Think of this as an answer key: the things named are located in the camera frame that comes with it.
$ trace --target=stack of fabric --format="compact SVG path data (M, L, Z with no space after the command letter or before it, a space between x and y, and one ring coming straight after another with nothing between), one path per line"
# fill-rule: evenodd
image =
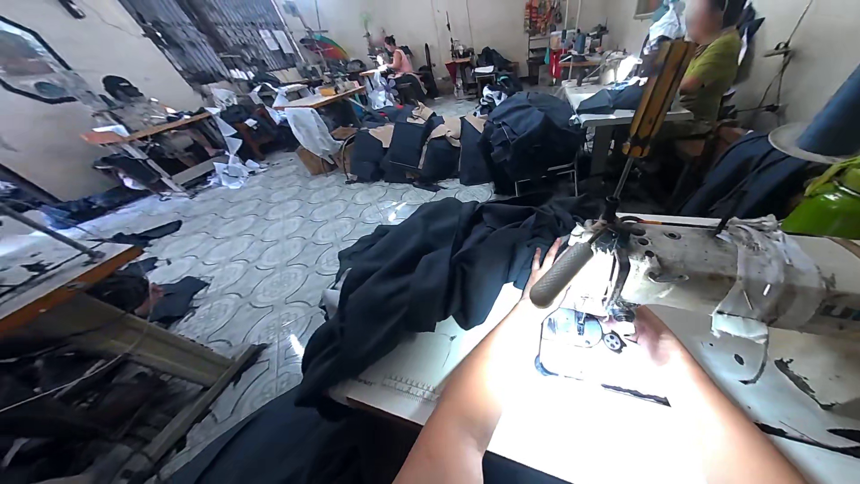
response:
M569 126L570 105L533 92L508 97L489 116L439 116L423 104L386 115L390 122L356 134L352 175L359 182L426 188L459 177L513 195L514 182L573 165L585 144L585 132Z
M432 332L450 316L464 329L487 318L501 287L523 288L538 247L595 218L585 196L545 194L504 202L445 198L422 205L398 226L379 226L339 254L327 321L308 342L297 400L336 413L324 397L388 354L408 332Z

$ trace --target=woman sewing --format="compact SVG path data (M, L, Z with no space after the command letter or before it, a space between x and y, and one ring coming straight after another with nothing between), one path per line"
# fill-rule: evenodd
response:
M427 94L424 91L424 84L418 78L418 75L415 74L415 71L412 70L412 61L409 60L409 56L406 55L403 49L397 46L394 35L385 37L385 49L392 57L391 63L385 65L393 71L388 78L395 79L395 82L398 84L398 90L402 90L405 87L404 84L408 84L411 87L411 96L405 96L404 94L406 93L401 93L401 101L405 104L411 102L414 98L416 101L423 102Z

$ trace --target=plastic bag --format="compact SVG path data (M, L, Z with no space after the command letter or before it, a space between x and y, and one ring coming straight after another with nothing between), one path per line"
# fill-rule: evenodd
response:
M662 38L683 39L687 35L684 20L684 2L669 3L669 11L648 30L648 44L642 49L645 55L650 54Z

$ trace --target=pink shirt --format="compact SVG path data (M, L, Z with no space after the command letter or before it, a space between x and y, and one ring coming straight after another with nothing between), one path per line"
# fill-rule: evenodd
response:
M391 63L391 69L398 74L412 74L412 62L409 61L409 56L403 53L402 49L394 51L394 62Z

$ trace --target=forearm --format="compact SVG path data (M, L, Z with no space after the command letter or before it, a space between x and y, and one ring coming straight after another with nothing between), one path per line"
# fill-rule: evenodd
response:
M802 484L800 472L679 344L664 368L668 398L709 484Z
M451 373L431 420L444 421L463 437L474 439L483 453L504 402L521 391L511 382L520 382L535 370L541 319L529 305L518 305L506 316Z

